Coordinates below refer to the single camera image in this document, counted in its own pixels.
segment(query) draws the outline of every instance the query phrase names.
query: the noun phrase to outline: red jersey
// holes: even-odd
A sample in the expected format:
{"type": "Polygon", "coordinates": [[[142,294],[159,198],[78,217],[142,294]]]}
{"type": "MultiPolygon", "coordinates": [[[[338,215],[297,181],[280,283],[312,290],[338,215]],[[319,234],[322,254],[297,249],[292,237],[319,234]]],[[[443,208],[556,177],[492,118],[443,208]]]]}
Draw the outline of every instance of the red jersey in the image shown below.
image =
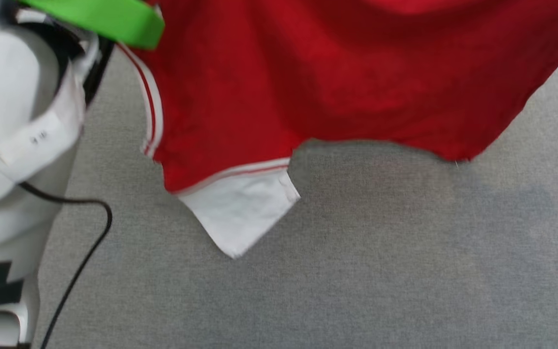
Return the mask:
{"type": "Polygon", "coordinates": [[[554,0],[154,3],[161,44],[129,55],[171,192],[283,168],[310,138],[472,159],[558,67],[554,0]]]}

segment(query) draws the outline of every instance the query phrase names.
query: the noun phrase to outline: black cable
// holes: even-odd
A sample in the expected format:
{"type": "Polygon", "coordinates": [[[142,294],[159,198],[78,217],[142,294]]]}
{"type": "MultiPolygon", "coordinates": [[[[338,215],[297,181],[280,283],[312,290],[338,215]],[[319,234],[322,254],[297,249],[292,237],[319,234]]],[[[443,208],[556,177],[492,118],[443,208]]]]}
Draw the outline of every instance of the black cable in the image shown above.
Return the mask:
{"type": "Polygon", "coordinates": [[[100,243],[102,243],[102,241],[105,239],[105,237],[109,233],[109,230],[111,229],[111,224],[113,223],[113,211],[111,211],[111,207],[109,206],[109,204],[107,204],[106,202],[104,202],[102,200],[97,200],[97,199],[69,199],[69,198],[66,198],[66,197],[57,197],[57,196],[53,196],[53,195],[47,194],[45,192],[42,192],[41,190],[38,190],[36,187],[34,187],[33,185],[31,185],[27,182],[20,183],[18,186],[23,188],[24,190],[26,190],[30,194],[33,194],[34,196],[40,197],[40,199],[43,199],[45,201],[49,201],[51,203],[71,204],[71,205],[100,205],[107,212],[107,225],[105,227],[105,230],[103,230],[102,234],[100,234],[98,239],[96,239],[96,241],[93,243],[93,246],[90,248],[89,252],[87,252],[85,258],[83,258],[83,261],[81,262],[81,264],[77,268],[77,271],[75,272],[75,275],[73,276],[72,280],[70,281],[70,283],[68,285],[68,288],[66,289],[66,292],[64,292],[64,295],[62,296],[62,299],[60,300],[60,304],[57,306],[57,309],[55,309],[55,313],[53,314],[53,317],[51,318],[51,322],[49,323],[49,326],[48,326],[48,329],[46,330],[44,339],[42,340],[41,348],[46,349],[46,347],[48,345],[48,341],[51,338],[51,334],[53,334],[53,329],[55,328],[55,323],[57,322],[57,319],[59,318],[60,313],[62,313],[62,309],[64,309],[64,305],[66,303],[66,300],[68,300],[68,296],[70,296],[70,292],[73,291],[73,287],[75,287],[75,283],[77,282],[77,279],[79,279],[79,276],[83,272],[83,270],[85,268],[85,265],[87,264],[87,261],[89,261],[92,254],[99,247],[100,243]]]}

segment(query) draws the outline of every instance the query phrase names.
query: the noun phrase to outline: green band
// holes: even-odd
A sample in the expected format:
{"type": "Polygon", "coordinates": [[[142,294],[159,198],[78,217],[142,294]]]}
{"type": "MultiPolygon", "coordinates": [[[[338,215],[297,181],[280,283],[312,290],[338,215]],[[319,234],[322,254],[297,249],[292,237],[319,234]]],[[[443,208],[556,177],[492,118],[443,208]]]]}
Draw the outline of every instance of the green band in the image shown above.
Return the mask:
{"type": "Polygon", "coordinates": [[[154,49],[165,22],[142,0],[20,0],[49,15],[131,47],[154,49]]]}

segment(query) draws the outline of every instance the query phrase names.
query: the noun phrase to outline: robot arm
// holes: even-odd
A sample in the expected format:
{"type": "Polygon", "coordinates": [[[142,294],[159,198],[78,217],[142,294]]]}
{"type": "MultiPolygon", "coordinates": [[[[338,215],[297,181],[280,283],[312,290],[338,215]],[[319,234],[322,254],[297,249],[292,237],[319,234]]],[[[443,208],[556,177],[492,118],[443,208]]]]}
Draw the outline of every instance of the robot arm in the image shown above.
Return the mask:
{"type": "MultiPolygon", "coordinates": [[[[47,6],[47,1],[27,2],[47,6]]],[[[0,348],[25,349],[38,320],[38,267],[61,206],[18,184],[64,194],[85,107],[113,42],[85,30],[75,35],[69,24],[49,17],[43,16],[44,23],[24,22],[27,11],[19,11],[15,0],[0,0],[0,348]]],[[[70,15],[66,18],[78,21],[70,15]]],[[[95,30],[109,34],[104,27],[95,30]]],[[[132,40],[130,34],[111,34],[132,40]]]]}

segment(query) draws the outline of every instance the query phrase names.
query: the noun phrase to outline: gray floor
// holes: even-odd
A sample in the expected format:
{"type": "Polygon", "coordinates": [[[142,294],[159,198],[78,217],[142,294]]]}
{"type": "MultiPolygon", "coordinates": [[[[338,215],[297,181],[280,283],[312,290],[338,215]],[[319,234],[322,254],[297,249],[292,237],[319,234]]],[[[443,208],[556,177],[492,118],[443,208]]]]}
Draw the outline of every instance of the gray floor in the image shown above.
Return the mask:
{"type": "MultiPolygon", "coordinates": [[[[558,347],[558,72],[487,152],[456,166],[383,143],[309,143],[303,196],[240,260],[162,189],[117,55],[69,195],[113,203],[57,349],[558,347]]],[[[40,272],[39,338],[103,213],[65,208],[40,272]]]]}

